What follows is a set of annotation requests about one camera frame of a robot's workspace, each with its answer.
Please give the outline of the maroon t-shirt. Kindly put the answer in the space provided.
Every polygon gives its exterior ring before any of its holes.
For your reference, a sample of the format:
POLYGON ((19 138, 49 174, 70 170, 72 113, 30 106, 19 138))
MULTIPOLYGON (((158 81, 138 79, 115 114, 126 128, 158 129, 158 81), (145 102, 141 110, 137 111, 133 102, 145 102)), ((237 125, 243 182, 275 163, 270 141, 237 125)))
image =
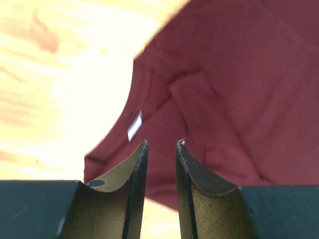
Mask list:
POLYGON ((122 115, 84 181, 143 140, 146 196, 177 208, 175 144, 239 185, 319 182, 319 3, 192 0, 134 61, 122 115))

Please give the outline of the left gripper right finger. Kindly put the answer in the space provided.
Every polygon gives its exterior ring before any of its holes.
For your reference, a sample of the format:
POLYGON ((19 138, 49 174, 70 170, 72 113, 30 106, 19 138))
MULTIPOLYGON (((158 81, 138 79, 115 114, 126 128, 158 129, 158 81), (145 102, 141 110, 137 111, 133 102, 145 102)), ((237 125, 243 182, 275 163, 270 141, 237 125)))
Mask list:
POLYGON ((237 185, 225 180, 176 143, 175 176, 183 239, 255 239, 237 185))

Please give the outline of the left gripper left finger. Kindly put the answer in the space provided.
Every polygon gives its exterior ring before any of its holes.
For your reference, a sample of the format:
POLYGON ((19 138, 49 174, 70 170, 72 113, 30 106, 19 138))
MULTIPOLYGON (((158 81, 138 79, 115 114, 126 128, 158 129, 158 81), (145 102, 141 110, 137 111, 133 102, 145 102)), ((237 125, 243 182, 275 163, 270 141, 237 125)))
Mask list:
POLYGON ((77 187, 60 239, 139 239, 149 146, 143 141, 124 161, 77 187))

